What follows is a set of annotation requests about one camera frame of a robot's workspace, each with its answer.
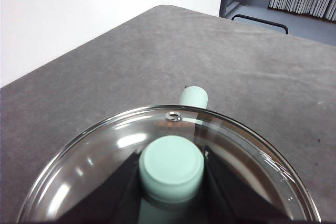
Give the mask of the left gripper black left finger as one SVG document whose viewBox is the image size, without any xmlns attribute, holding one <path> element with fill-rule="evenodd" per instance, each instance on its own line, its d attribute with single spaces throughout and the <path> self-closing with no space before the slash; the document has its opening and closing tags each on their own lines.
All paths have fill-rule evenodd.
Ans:
<svg viewBox="0 0 336 224">
<path fill-rule="evenodd" d="M 56 223 L 138 223 L 142 189 L 140 155 L 132 153 L 108 179 Z"/>
</svg>

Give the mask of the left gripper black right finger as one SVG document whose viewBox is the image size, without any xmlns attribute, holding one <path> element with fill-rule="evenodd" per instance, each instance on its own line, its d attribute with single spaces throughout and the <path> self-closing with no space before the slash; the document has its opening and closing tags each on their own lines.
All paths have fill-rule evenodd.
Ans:
<svg viewBox="0 0 336 224">
<path fill-rule="evenodd" d="M 203 150 L 203 193 L 209 223 L 274 223 L 290 218 L 235 175 L 212 150 Z"/>
</svg>

